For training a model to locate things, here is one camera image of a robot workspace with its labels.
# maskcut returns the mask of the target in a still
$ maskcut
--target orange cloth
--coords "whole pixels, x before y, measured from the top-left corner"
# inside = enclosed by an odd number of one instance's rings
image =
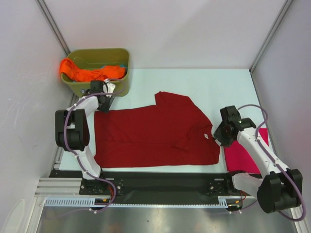
[[[126,75],[126,68],[121,66],[104,66],[101,69],[86,70],[80,69],[72,60],[65,58],[59,68],[59,75],[61,73],[76,82],[90,82],[92,80],[105,79],[121,79]]]

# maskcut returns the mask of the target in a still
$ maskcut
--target bright red cloth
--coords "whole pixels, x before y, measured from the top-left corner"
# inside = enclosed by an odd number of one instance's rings
[[[101,167],[218,163],[212,124],[189,97],[159,92],[155,101],[142,108],[95,112],[95,160]]]
[[[260,129],[262,139],[269,144],[268,129]],[[228,171],[243,170],[248,173],[260,174],[260,171],[248,152],[237,141],[234,141],[229,148],[225,148],[225,162]]]

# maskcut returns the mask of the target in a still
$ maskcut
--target red shirt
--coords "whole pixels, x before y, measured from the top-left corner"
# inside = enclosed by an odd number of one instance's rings
[[[105,168],[218,163],[210,120],[187,96],[159,92],[156,105],[95,112],[95,160]]]

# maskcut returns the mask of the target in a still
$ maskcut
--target folded garment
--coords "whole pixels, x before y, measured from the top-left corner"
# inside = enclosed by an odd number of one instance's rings
[[[59,74],[65,73],[71,80],[76,82],[90,82],[92,80],[121,79],[126,75],[124,66],[104,66],[100,69],[80,69],[69,58],[65,58],[59,68]]]
[[[259,133],[262,139],[269,144],[268,129],[259,129]],[[228,171],[242,170],[248,173],[260,174],[260,171],[252,157],[237,141],[234,141],[229,148],[225,148],[225,162]]]
[[[218,163],[212,124],[187,96],[159,92],[156,105],[95,112],[95,160],[105,168]]]

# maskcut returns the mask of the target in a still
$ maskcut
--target pink fabric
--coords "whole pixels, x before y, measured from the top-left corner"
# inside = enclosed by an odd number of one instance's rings
[[[259,133],[263,140],[269,144],[268,129],[260,129]],[[251,156],[237,141],[234,141],[231,147],[225,148],[225,162],[228,171],[243,170],[248,173],[260,174]]]

